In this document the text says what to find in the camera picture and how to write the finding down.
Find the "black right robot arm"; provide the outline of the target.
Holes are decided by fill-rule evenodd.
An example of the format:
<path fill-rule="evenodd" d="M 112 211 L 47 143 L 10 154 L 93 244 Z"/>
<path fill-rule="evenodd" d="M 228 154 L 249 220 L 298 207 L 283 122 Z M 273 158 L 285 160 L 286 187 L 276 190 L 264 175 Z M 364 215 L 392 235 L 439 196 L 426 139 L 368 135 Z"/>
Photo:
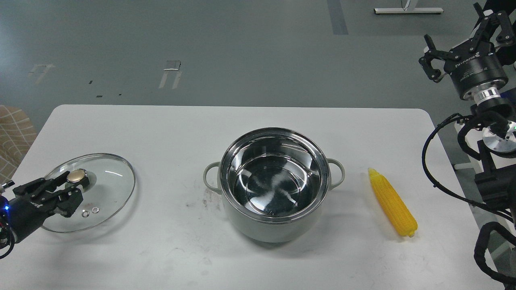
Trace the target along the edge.
<path fill-rule="evenodd" d="M 515 165 L 497 168 L 492 156 L 515 158 L 515 104 L 502 97 L 501 88 L 508 83 L 504 66 L 515 63 L 514 0 L 487 0 L 474 4 L 479 18 L 470 38 L 448 51 L 435 47 L 424 36 L 427 49 L 419 64 L 428 79 L 438 83 L 448 75 L 462 100 L 473 100 L 471 114 L 455 113 L 437 125 L 422 149 L 422 167 L 428 180 L 442 192 L 477 208 L 515 222 Z M 431 140 L 440 129 L 452 122 L 463 122 L 457 134 L 462 151 L 481 162 L 483 170 L 475 176 L 482 202 L 463 198 L 439 183 L 426 163 Z"/>

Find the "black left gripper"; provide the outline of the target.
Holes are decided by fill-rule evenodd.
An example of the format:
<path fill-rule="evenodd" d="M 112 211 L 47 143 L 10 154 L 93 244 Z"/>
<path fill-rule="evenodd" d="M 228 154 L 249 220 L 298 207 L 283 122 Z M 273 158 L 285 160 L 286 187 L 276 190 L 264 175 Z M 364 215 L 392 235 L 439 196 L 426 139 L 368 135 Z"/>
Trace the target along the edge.
<path fill-rule="evenodd" d="M 83 202 L 81 189 L 68 187 L 55 191 L 66 183 L 69 173 L 70 171 L 65 171 L 50 179 L 39 178 L 13 189 L 15 197 L 8 202 L 9 209 L 6 217 L 13 231 L 15 243 L 22 242 L 34 233 L 48 217 L 59 214 L 70 218 L 75 213 Z M 44 201 L 30 199 L 36 198 L 46 191 L 51 194 Z"/>

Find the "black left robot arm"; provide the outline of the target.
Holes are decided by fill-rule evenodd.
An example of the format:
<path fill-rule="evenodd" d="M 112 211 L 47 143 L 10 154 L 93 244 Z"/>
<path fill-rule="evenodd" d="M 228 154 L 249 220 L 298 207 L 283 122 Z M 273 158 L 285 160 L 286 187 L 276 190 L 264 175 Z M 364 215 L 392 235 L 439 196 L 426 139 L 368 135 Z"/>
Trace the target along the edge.
<path fill-rule="evenodd" d="M 46 219 L 56 214 L 70 218 L 83 202 L 83 192 L 89 185 L 87 171 L 77 169 L 17 186 L 11 200 L 1 196 L 1 248 L 7 249 L 1 258 L 43 226 Z"/>

